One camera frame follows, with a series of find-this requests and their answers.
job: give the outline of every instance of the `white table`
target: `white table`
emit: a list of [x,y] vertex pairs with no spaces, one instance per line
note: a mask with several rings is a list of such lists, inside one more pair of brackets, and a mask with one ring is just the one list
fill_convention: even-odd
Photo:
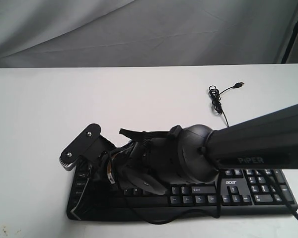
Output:
[[[291,216],[222,217],[146,223],[73,222],[65,207],[73,174],[61,151],[88,124],[117,146],[119,128],[225,127],[211,111],[210,85],[231,125],[298,103],[298,64],[160,68],[0,69],[0,237],[298,238]],[[285,171],[298,202],[298,171]]]

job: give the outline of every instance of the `black cable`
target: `black cable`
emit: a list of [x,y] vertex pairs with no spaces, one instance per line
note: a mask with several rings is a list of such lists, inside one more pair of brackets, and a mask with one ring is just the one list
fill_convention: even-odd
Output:
[[220,217],[220,215],[221,215],[221,200],[220,200],[220,198],[221,198],[222,171],[220,171],[220,173],[219,173],[218,183],[217,183],[217,189],[216,189],[216,196],[217,196],[217,214],[216,215],[213,215],[212,213],[210,213],[210,212],[208,212],[206,210],[190,209],[190,210],[181,212],[181,213],[179,213],[179,214],[177,214],[177,215],[175,215],[175,216],[173,216],[173,217],[171,217],[169,219],[163,220],[163,221],[152,221],[152,220],[149,220],[149,219],[145,218],[143,215],[141,215],[140,213],[138,213],[133,207],[131,207],[129,205],[129,202],[128,202],[127,198],[124,195],[124,191],[123,191],[123,189],[120,186],[118,176],[115,176],[115,175],[117,175],[117,171],[116,171],[115,165],[113,163],[113,158],[111,157],[111,154],[108,151],[106,151],[106,154],[108,155],[108,157],[110,159],[110,163],[111,163],[111,167],[112,167],[112,175],[114,177],[114,180],[115,180],[115,182],[117,184],[117,187],[118,187],[119,191],[123,194],[123,199],[124,199],[124,201],[126,203],[126,207],[128,209],[130,209],[140,220],[143,220],[143,221],[148,222],[148,223],[153,224],[153,225],[164,225],[164,224],[170,223],[170,222],[172,222],[172,221],[174,221],[174,220],[176,220],[176,219],[178,219],[178,218],[180,218],[180,217],[182,217],[182,216],[184,216],[186,214],[194,213],[194,212],[196,212],[196,213],[203,213],[204,215],[209,215],[209,216],[211,216],[213,218],[219,218]]
[[223,114],[224,118],[225,118],[225,121],[226,121],[226,125],[229,127],[229,124],[228,124],[228,121],[227,121],[227,118],[226,118],[226,115],[223,111],[223,108],[222,108],[222,104],[220,103],[220,100],[221,100],[221,94],[229,89],[232,89],[232,88],[240,88],[241,86],[243,86],[244,83],[243,82],[240,82],[240,83],[236,83],[234,84],[234,86],[231,86],[229,88],[226,88],[224,91],[222,92],[219,92],[219,90],[216,88],[216,86],[212,85],[209,87],[209,95],[212,99],[212,104],[214,106],[214,110],[217,111],[217,113],[219,115]]
[[294,208],[291,206],[291,204],[287,201],[286,197],[284,196],[283,191],[279,188],[279,186],[263,171],[263,170],[257,170],[261,176],[265,178],[265,180],[268,182],[270,186],[272,186],[276,193],[281,197],[282,202],[284,202],[285,206],[288,208],[288,210],[292,213],[292,215],[297,219],[298,221],[298,213],[294,210]]

